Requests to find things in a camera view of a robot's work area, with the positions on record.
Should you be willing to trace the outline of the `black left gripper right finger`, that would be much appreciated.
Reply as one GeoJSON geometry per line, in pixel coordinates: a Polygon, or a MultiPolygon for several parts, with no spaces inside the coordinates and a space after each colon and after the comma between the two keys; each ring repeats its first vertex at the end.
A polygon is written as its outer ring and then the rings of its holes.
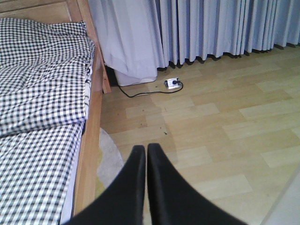
{"type": "Polygon", "coordinates": [[[244,224],[188,184],[172,165],[160,144],[148,144],[147,151],[147,186],[152,224],[244,224]]]}

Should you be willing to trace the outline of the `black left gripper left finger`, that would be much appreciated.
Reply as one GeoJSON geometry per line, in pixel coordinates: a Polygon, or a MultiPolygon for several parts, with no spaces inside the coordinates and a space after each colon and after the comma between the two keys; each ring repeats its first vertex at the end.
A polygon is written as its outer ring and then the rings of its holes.
{"type": "Polygon", "coordinates": [[[67,225],[141,225],[145,193],[145,148],[135,145],[109,187],[67,225]]]}

